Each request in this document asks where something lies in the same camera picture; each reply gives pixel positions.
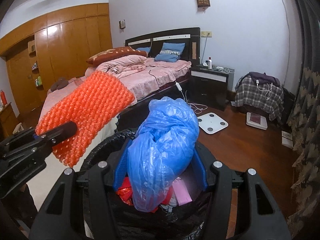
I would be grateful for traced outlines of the orange bubble wrap sheet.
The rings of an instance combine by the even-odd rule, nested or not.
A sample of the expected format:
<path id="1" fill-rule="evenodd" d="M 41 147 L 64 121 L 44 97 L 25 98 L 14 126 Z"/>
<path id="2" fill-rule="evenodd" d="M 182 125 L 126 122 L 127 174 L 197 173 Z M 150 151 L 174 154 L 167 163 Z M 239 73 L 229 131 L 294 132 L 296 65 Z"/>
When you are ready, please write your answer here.
<path id="1" fill-rule="evenodd" d="M 73 167 L 97 133 L 134 99 L 134 94 L 118 78 L 95 71 L 39 120 L 36 134 L 42 135 L 69 121 L 74 122 L 77 125 L 75 135 L 53 147 L 55 157 L 63 165 Z"/>

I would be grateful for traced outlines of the red plastic bag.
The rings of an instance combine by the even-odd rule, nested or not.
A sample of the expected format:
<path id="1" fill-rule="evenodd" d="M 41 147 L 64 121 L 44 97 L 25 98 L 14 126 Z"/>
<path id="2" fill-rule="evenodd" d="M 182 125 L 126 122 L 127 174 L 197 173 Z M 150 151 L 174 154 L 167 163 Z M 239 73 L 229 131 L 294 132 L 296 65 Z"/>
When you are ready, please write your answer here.
<path id="1" fill-rule="evenodd" d="M 121 200 L 125 204 L 127 204 L 129 206 L 133 206 L 132 193 L 133 192 L 132 192 L 132 187 L 130 184 L 129 177 L 125 177 L 121 187 L 118 189 L 116 194 L 121 198 Z"/>

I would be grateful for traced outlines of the pink cloth piece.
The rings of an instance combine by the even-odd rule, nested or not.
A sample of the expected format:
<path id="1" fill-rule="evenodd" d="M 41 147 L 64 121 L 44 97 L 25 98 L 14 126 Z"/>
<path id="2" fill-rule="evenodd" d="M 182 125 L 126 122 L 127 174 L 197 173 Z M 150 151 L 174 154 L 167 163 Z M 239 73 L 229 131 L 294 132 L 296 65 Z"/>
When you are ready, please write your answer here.
<path id="1" fill-rule="evenodd" d="M 184 180 L 180 177 L 172 182 L 172 188 L 179 206 L 191 203 L 193 201 Z"/>

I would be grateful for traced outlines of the blue plastic bag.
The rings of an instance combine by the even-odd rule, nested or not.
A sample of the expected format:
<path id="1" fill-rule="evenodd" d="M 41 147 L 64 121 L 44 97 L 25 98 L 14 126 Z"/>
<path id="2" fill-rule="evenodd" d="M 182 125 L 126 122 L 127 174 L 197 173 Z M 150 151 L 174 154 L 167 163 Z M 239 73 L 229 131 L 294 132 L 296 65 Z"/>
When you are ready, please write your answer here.
<path id="1" fill-rule="evenodd" d="M 133 205 L 151 212 L 165 200 L 172 182 L 190 164 L 199 136 L 198 120 L 181 99 L 151 100 L 149 114 L 127 150 Z"/>

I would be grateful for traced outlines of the red cloth garment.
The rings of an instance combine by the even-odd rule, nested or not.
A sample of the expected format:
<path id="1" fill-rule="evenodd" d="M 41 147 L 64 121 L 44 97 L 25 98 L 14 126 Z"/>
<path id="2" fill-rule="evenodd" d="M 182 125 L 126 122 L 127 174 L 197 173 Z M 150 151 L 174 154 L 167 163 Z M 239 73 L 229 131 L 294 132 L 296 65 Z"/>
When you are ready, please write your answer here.
<path id="1" fill-rule="evenodd" d="M 173 208 L 176 207 L 178 205 L 177 203 L 177 199 L 176 196 L 174 194 L 174 189 L 173 187 L 169 187 L 169 191 L 167 193 L 166 198 L 163 200 L 163 202 L 161 202 L 161 204 L 156 207 L 154 210 L 152 210 L 152 213 L 155 213 L 158 208 L 160 207 L 161 209 L 163 209 L 166 213 L 172 213 Z"/>

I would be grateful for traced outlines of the small white stool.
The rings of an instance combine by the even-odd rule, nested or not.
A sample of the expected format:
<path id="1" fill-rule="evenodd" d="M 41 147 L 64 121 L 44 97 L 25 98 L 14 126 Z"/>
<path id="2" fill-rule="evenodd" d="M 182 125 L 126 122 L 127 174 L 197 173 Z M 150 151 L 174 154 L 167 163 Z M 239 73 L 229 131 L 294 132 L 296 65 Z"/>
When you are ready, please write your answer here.
<path id="1" fill-rule="evenodd" d="M 16 134 L 16 133 L 19 133 L 19 132 L 22 132 L 24 131 L 24 128 L 23 128 L 23 125 L 22 123 L 20 122 L 19 124 L 16 125 L 15 129 L 13 130 L 13 134 Z"/>

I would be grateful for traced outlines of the wooden sideboard cabinet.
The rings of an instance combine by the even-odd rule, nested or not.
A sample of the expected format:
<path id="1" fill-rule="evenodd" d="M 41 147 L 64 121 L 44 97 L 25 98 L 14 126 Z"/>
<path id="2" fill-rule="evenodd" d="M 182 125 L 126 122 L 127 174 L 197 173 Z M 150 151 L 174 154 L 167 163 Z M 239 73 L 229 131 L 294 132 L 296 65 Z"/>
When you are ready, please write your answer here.
<path id="1" fill-rule="evenodd" d="M 1 132 L 5 138 L 12 135 L 14 129 L 19 124 L 19 121 L 12 109 L 11 103 L 8 103 L 0 114 L 1 119 Z"/>

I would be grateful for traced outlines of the patterned curtain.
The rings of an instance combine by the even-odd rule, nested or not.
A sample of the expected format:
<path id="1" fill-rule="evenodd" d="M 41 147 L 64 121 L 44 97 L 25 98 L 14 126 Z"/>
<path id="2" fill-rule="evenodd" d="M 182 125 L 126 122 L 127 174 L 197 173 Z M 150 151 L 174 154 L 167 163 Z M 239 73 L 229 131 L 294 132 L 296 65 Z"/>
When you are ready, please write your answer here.
<path id="1" fill-rule="evenodd" d="M 291 186 L 297 211 L 288 218 L 293 239 L 319 239 L 319 0 L 296 0 L 303 59 L 295 106 L 289 118 L 299 156 Z"/>

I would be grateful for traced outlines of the red thermos bottle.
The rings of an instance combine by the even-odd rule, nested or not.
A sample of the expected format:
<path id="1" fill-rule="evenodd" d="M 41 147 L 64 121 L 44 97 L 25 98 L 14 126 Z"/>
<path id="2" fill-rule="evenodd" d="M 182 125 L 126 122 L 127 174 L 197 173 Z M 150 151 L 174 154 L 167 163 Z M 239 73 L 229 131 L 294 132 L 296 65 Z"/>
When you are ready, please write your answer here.
<path id="1" fill-rule="evenodd" d="M 3 90 L 1 90 L 1 101 L 2 101 L 3 106 L 6 106 L 8 104 L 6 96 L 5 96 L 5 92 Z"/>

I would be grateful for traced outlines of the bed with pink sheet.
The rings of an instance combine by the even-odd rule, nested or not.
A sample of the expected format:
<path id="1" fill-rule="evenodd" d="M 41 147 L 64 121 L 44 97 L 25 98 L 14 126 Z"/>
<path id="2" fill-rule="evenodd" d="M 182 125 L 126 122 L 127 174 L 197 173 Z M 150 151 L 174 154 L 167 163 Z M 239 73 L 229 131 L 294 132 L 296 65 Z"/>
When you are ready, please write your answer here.
<path id="1" fill-rule="evenodd" d="M 190 67 L 190 61 L 178 60 L 172 63 L 155 61 L 148 57 L 143 71 L 122 77 L 120 81 L 135 95 L 133 103 L 137 103 L 165 85 L 174 84 L 180 77 L 186 76 Z M 72 78 L 66 87 L 49 90 L 40 117 L 45 116 L 56 103 L 75 90 L 86 78 L 87 76 Z"/>

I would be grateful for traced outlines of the plaid cloth covered chair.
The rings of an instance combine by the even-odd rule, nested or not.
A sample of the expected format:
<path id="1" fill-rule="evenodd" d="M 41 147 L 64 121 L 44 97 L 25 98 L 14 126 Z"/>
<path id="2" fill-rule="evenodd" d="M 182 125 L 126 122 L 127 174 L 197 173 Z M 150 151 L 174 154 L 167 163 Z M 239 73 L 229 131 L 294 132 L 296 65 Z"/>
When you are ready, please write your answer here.
<path id="1" fill-rule="evenodd" d="M 269 115 L 270 121 L 280 121 L 284 110 L 284 92 L 279 80 L 259 80 L 251 73 L 239 79 L 235 86 L 235 106 L 258 108 Z"/>

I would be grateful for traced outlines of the black white nightstand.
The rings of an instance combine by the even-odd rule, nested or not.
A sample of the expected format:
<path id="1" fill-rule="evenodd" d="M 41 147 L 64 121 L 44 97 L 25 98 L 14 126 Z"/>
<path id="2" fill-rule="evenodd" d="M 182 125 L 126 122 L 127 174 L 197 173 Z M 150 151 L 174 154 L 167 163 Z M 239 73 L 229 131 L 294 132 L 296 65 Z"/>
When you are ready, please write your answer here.
<path id="1" fill-rule="evenodd" d="M 193 66 L 190 68 L 188 94 L 196 103 L 224 111 L 227 94 L 233 88 L 234 72 L 231 68 Z"/>

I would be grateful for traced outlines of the white lotion bottle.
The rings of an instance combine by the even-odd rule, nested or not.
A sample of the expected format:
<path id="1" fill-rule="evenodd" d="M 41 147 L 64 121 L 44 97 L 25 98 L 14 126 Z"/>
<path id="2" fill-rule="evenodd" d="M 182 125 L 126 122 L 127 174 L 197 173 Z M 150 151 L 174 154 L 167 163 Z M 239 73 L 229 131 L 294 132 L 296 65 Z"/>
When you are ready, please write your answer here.
<path id="1" fill-rule="evenodd" d="M 212 66 L 212 58 L 211 57 L 208 57 L 208 69 L 212 69 L 213 66 Z"/>

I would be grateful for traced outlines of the small wall lamp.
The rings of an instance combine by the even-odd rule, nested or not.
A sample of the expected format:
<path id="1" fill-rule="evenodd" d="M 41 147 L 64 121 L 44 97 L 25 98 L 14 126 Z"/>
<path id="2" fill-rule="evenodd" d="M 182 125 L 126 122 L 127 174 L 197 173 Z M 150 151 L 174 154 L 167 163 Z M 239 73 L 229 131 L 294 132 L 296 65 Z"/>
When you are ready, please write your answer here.
<path id="1" fill-rule="evenodd" d="M 126 28 L 125 20 L 119 21 L 119 29 L 123 30 Z"/>

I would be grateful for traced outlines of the wall power outlet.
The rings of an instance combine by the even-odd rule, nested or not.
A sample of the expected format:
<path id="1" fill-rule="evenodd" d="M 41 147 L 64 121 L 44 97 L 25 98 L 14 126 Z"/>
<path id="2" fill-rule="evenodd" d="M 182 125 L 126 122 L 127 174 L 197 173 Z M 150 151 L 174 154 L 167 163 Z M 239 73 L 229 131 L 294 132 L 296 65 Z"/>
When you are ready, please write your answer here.
<path id="1" fill-rule="evenodd" d="M 201 37 L 212 37 L 211 31 L 201 31 Z"/>

